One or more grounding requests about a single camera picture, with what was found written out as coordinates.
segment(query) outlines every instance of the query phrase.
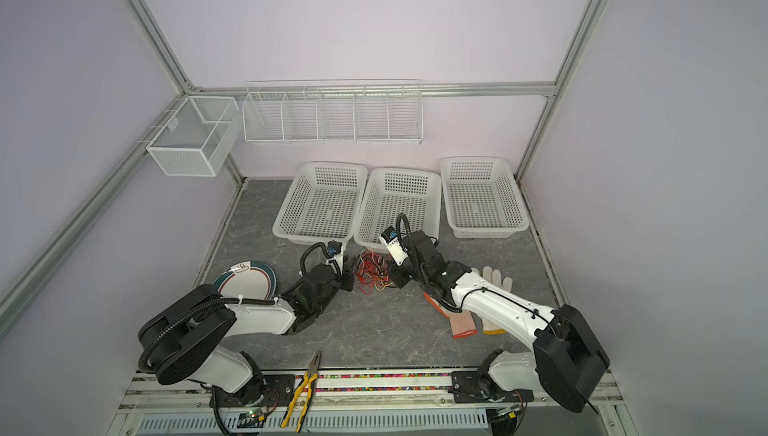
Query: perforated basket bottom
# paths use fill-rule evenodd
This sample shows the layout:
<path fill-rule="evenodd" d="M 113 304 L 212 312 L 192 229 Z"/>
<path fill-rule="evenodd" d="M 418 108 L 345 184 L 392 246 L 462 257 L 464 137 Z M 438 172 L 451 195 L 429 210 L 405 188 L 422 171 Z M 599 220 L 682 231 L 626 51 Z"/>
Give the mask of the perforated basket bottom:
<path fill-rule="evenodd" d="M 471 228 L 505 228 L 508 224 L 502 218 L 499 201 L 494 194 L 493 184 L 450 183 L 448 197 L 451 199 L 453 220 L 456 226 Z"/>
<path fill-rule="evenodd" d="M 352 227 L 357 191 L 315 188 L 307 201 L 298 236 L 345 238 Z"/>
<path fill-rule="evenodd" d="M 362 227 L 360 236 L 366 242 L 379 242 L 381 232 L 390 226 L 394 226 L 397 215 L 404 212 L 408 216 L 408 222 L 412 231 L 424 229 L 424 219 L 427 212 L 427 200 L 413 196 L 402 196 L 398 194 L 385 194 L 380 202 L 376 200 L 368 201 L 368 209 L 376 208 L 376 215 L 370 219 L 367 227 Z"/>

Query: white wire basket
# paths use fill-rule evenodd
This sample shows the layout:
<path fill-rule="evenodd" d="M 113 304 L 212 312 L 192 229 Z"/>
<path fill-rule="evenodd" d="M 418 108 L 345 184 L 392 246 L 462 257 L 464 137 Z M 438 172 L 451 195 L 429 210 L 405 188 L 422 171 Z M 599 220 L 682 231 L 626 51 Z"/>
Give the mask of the white wire basket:
<path fill-rule="evenodd" d="M 252 87 L 243 103 L 245 139 L 255 144 L 421 143 L 418 85 Z"/>
<path fill-rule="evenodd" d="M 229 96 L 187 96 L 147 151 L 168 176 L 216 176 L 235 144 L 242 113 Z"/>
<path fill-rule="evenodd" d="M 371 172 L 362 206 L 355 220 L 357 244 L 378 252 L 386 252 L 379 235 L 396 223 L 397 215 L 408 216 L 411 231 L 423 230 L 428 236 L 439 236 L 440 176 L 434 172 L 378 168 Z"/>
<path fill-rule="evenodd" d="M 503 159 L 445 158 L 440 174 L 448 224 L 457 238 L 507 238 L 528 229 L 520 189 Z"/>
<path fill-rule="evenodd" d="M 296 244 L 348 242 L 368 170 L 342 162 L 306 162 L 293 179 L 272 232 Z"/>

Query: glove finger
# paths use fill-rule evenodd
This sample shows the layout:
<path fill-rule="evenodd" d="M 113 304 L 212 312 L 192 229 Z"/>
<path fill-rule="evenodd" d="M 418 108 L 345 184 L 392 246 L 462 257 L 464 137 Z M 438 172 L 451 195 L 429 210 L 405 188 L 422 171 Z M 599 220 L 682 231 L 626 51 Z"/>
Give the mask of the glove finger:
<path fill-rule="evenodd" d="M 504 278 L 504 281 L 502 281 L 502 289 L 504 289 L 506 292 L 512 292 L 512 278 L 509 276 Z"/>
<path fill-rule="evenodd" d="M 502 285 L 502 272 L 498 269 L 494 269 L 491 273 L 491 284 L 494 286 L 501 286 Z"/>

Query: table surface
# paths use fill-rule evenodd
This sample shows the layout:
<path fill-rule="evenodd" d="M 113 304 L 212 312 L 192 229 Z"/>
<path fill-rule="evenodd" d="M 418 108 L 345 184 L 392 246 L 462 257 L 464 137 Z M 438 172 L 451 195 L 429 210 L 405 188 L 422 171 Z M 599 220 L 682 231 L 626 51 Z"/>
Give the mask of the table surface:
<path fill-rule="evenodd" d="M 288 180 L 248 181 L 205 282 L 213 282 L 231 266 L 249 260 L 264 261 L 273 268 L 276 294 L 299 277 L 299 257 L 308 246 L 272 233 L 290 184 Z M 513 293 L 554 307 L 554 294 L 529 230 L 504 239 L 455 238 L 443 206 L 439 231 L 438 250 L 446 260 L 498 268 L 502 277 L 512 277 Z M 346 254 L 354 258 L 361 250 L 351 241 Z M 313 252 L 307 268 L 321 261 L 319 254 Z M 221 344 L 249 353 L 262 369 L 305 368 L 317 349 L 322 350 L 321 365 L 325 368 L 478 366 L 494 349 L 527 351 L 506 333 L 484 335 L 482 322 L 475 315 L 478 334 L 454 339 L 448 320 L 413 282 L 402 289 L 374 291 L 370 296 L 362 293 L 357 280 L 355 286 L 352 292 L 339 291 L 314 324 L 297 335 L 236 335 Z"/>

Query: pliers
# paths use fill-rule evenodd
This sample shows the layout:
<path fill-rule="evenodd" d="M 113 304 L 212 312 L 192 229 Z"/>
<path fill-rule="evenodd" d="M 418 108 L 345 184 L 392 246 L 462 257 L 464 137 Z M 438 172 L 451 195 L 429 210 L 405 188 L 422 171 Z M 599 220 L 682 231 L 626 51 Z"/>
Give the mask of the pliers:
<path fill-rule="evenodd" d="M 301 424 L 304 421 L 304 415 L 306 414 L 306 411 L 310 409 L 310 403 L 312 402 L 312 392 L 315 389 L 315 380 L 317 379 L 317 369 L 320 366 L 320 354 L 321 353 L 319 349 L 315 351 L 315 355 L 312 357 L 309 367 L 304 372 L 304 379 L 302 380 L 301 384 L 299 384 L 299 387 L 296 388 L 296 390 L 293 392 L 293 399 L 288 405 L 288 410 L 286 412 L 285 417 L 283 418 L 283 423 L 280 425 L 281 428 L 284 428 L 285 426 L 288 425 L 288 420 L 290 419 L 290 416 L 293 413 L 293 407 L 296 406 L 296 403 L 299 401 L 299 396 L 301 396 L 301 393 L 304 391 L 304 388 L 307 388 L 306 403 L 304 403 L 304 408 L 301 410 L 301 416 L 299 416 L 299 423 L 296 425 L 296 432 L 298 433 L 299 431 L 301 431 Z"/>

